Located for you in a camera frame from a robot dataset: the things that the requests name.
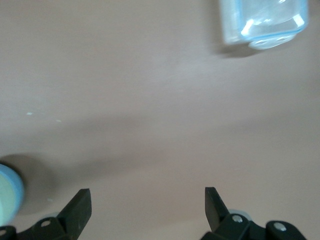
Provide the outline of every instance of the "table surface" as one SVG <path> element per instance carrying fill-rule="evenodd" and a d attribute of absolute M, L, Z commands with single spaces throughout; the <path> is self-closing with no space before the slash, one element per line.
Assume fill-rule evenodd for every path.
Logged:
<path fill-rule="evenodd" d="M 205 187 L 320 235 L 320 1 L 294 40 L 225 46 L 217 0 L 0 4 L 0 162 L 22 231 L 90 188 L 80 240 L 198 240 Z"/>

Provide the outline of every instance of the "transparent box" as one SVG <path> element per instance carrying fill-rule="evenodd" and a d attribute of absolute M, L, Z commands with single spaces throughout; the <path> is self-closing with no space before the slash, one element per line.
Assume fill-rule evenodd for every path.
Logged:
<path fill-rule="evenodd" d="M 220 0 L 224 42 L 269 49 L 292 40 L 308 24 L 308 0 Z"/>

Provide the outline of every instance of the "blue bottle cap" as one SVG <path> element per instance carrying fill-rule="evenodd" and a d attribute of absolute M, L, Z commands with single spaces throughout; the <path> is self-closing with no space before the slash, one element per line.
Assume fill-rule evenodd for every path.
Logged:
<path fill-rule="evenodd" d="M 24 184 L 11 168 L 0 164 L 0 226 L 9 224 L 22 204 Z"/>

